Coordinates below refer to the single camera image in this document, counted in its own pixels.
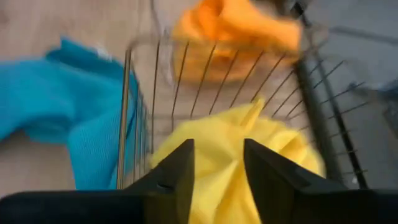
wire basket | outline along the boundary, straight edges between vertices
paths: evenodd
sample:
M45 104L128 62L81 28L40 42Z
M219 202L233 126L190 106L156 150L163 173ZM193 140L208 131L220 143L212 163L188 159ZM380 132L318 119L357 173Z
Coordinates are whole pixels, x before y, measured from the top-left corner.
M305 16L302 15L301 20L306 27L310 26ZM134 41L126 51L124 68L118 188L132 184L149 171L147 158L179 123L248 103L258 95L266 98L262 115L281 120L303 132L309 144L318 149L325 161L327 178L351 189L369 188L369 168L362 165L357 146L365 147L363 139L367 136L363 125L369 123L363 121L375 119L375 116L382 119L384 106L380 106L380 102L370 102L348 88L351 82L363 85L366 76L363 65L340 57L321 57L320 46L312 44L312 33L305 33L308 50L293 65L281 63L292 57L289 54L272 54L275 60L262 60L269 54L260 51L247 74L232 83L228 82L228 75L234 60L230 61L220 82L210 83L206 81L211 67L209 54L199 82L187 84L181 77L189 41L178 43L185 46L179 71L172 69L175 67L170 60L170 49L176 42L167 37L158 40L144 37ZM139 83L139 91L131 96L128 90L130 71ZM173 78L171 73L180 75ZM125 149L129 97L132 97L136 110L136 118L130 124L135 141L133 146ZM376 115L363 113L363 109L373 103L380 108ZM383 122L385 120L379 124L388 127ZM126 163L131 164L131 161L133 165L127 169Z

